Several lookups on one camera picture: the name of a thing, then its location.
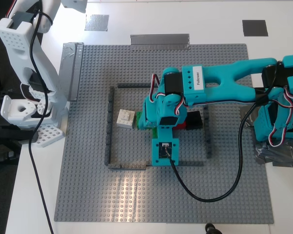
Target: white lego brick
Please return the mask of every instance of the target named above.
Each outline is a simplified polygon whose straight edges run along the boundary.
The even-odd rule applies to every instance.
[[[135,120],[135,112],[127,111],[127,110],[119,110],[118,118],[117,118],[117,127],[121,128],[133,128]]]

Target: green lego brick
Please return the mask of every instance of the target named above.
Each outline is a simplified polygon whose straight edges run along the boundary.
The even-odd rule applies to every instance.
[[[136,124],[137,124],[137,129],[139,130],[139,119],[140,119],[140,117],[141,117],[141,115],[142,115],[142,111],[137,111],[137,113],[136,113]]]
[[[152,128],[153,139],[157,139],[157,128]]]

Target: gray duct tape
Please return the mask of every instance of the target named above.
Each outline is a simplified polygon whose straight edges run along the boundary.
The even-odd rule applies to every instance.
[[[107,31],[109,15],[86,16],[85,31]]]
[[[84,44],[70,42],[63,44],[59,79],[62,90],[69,101],[76,101]]]
[[[132,50],[188,50],[189,34],[131,35]]]

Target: white perforated part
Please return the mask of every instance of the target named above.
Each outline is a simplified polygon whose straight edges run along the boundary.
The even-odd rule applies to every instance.
[[[37,132],[38,140],[33,145],[38,147],[45,147],[64,137],[64,132],[51,124],[42,124]]]

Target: black tape square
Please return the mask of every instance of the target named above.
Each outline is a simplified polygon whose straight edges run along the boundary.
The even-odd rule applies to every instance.
[[[245,37],[268,37],[265,20],[242,20]]]

